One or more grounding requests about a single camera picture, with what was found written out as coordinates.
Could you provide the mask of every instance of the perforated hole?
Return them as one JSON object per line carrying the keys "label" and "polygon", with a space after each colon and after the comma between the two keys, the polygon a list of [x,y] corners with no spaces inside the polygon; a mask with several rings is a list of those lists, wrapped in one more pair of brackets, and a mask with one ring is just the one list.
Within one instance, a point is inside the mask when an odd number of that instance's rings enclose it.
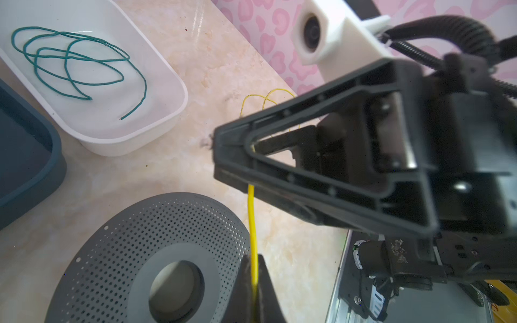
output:
{"label": "perforated hole", "polygon": [[190,193],[141,201],[95,232],[59,283],[47,322],[126,322],[127,298],[138,271],[156,252],[181,242],[195,243],[214,256],[220,296],[211,322],[219,322],[240,259],[249,253],[249,234],[227,208]]}

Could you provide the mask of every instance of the white tray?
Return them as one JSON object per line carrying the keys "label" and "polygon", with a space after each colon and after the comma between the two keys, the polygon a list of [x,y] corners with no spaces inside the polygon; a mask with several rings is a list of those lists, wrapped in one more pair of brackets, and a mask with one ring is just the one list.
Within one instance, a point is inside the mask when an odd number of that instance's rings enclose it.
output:
{"label": "white tray", "polygon": [[[78,88],[93,100],[68,98],[47,88],[35,76],[33,66],[11,45],[12,32],[20,27],[39,26],[63,32],[102,38],[126,51],[131,62],[147,80],[147,98],[130,116],[120,120],[142,99],[144,83],[125,61],[109,63],[121,71],[125,80],[112,85]],[[20,32],[16,45],[21,48],[40,34]],[[44,38],[28,47],[66,49],[69,40],[62,36]],[[106,47],[79,42],[73,51],[95,58],[116,58]],[[0,1],[0,58],[67,133],[87,149],[103,156],[121,156],[136,150],[169,131],[187,104],[187,88],[176,72],[158,53],[142,32],[111,0],[7,0]],[[61,59],[42,59],[42,67],[66,75]],[[70,60],[73,79],[106,82],[118,75],[98,63]],[[62,92],[78,95],[66,81],[52,76],[43,79]]]}

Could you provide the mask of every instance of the marble surface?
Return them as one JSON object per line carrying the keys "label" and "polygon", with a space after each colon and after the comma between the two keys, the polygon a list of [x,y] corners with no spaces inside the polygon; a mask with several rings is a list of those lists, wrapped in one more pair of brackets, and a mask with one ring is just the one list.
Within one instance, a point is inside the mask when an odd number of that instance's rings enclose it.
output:
{"label": "marble surface", "polygon": [[[56,126],[68,164],[63,184],[0,231],[1,323],[43,322],[79,248],[105,221],[142,199],[204,194],[248,226],[246,196],[213,179],[204,144],[216,126],[238,117],[244,96],[288,85],[209,0],[116,2],[184,80],[189,104],[174,129],[122,157],[95,155]],[[43,111],[1,61],[0,78]],[[272,97],[281,102],[289,94]],[[250,98],[245,114],[261,105]],[[302,222],[261,201],[255,214],[258,249],[286,320],[323,322],[346,231]]]}

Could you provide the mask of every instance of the pink and white patterned backdrop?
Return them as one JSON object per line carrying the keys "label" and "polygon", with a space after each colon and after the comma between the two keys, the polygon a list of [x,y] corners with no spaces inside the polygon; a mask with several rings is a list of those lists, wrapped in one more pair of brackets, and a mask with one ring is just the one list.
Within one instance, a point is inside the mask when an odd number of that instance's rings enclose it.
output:
{"label": "pink and white patterned backdrop", "polygon": [[[391,25],[437,14],[460,14],[482,21],[498,39],[517,34],[517,0],[374,1],[382,14],[392,17]],[[212,2],[297,94],[323,84],[317,66],[303,66],[291,41],[291,30],[303,0]],[[437,39],[419,39],[412,43],[438,57],[456,51],[450,43]],[[517,84],[517,58],[499,64],[495,77]]]}

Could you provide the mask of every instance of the dark blue container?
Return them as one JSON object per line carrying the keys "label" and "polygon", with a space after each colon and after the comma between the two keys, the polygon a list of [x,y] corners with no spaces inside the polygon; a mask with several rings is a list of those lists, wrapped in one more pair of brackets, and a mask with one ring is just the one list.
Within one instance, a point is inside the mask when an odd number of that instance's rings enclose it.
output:
{"label": "dark blue container", "polygon": [[52,194],[65,174],[56,129],[0,80],[0,229]]}

